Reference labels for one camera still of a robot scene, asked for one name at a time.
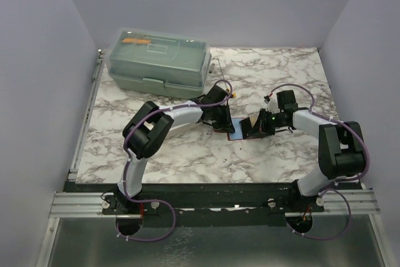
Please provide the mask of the red leather card holder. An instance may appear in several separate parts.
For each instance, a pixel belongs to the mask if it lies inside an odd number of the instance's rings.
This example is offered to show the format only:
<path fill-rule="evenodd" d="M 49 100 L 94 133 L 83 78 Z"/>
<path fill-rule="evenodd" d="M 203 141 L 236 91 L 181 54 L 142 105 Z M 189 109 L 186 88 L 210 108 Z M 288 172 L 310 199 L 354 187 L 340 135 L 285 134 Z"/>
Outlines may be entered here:
<path fill-rule="evenodd" d="M 248 139 L 244 139 L 243 136 L 242 136 L 241 128 L 240 128 L 240 125 L 239 125 L 239 122 L 242 119 L 244 119 L 244 118 L 233 118 L 232 119 L 232 123 L 233 123 L 234 129 L 235 129 L 235 133 L 227 133 L 227 139 L 229 141 L 248 140 Z M 215 131 L 215 122 L 213 122 L 211 124 L 213 126 L 213 130 Z"/>

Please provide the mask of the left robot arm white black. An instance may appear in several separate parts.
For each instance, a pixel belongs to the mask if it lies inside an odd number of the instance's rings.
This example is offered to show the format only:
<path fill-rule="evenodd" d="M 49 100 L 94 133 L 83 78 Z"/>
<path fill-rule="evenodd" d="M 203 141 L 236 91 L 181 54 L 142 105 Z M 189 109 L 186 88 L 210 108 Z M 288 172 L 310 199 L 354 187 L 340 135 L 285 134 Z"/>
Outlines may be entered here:
<path fill-rule="evenodd" d="M 142 181 L 150 157 L 161 148 L 169 132 L 181 126 L 210 121 L 213 124 L 228 120 L 228 101 L 233 97 L 233 88 L 223 89 L 217 81 L 207 94 L 192 98 L 181 104 L 158 106 L 152 101 L 145 102 L 123 129 L 123 150 L 127 162 L 118 182 L 121 195 L 117 206 L 123 213 L 131 214 L 146 200 L 138 200 Z"/>

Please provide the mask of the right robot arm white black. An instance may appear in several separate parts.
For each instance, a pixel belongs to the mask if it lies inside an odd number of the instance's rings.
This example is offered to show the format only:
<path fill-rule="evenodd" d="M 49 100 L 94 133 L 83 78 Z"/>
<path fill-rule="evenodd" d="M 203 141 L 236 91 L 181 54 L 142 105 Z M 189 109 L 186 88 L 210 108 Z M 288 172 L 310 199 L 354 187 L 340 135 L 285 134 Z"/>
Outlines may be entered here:
<path fill-rule="evenodd" d="M 293 181 L 288 191 L 287 203 L 293 211 L 303 211 L 332 183 L 355 181 L 368 171 L 370 157 L 359 123 L 344 123 L 301 108 L 292 90 L 277 93 L 277 106 L 276 113 L 261 109 L 256 118 L 240 120 L 239 128 L 243 139 L 294 129 L 317 138 L 317 167 Z"/>

